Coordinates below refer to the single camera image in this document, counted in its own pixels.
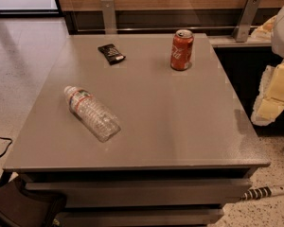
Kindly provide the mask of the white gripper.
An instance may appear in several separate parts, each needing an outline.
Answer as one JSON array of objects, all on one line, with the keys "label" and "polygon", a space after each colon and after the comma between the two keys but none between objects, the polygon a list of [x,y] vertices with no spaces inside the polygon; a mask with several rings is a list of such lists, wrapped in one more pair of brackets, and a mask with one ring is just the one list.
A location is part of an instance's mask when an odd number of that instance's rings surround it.
[{"label": "white gripper", "polygon": [[[273,52],[284,59],[284,6],[277,16],[271,17],[256,28],[251,37],[271,39]],[[284,60],[277,67],[266,66],[258,91],[251,121],[257,126],[268,126],[284,111]]]}]

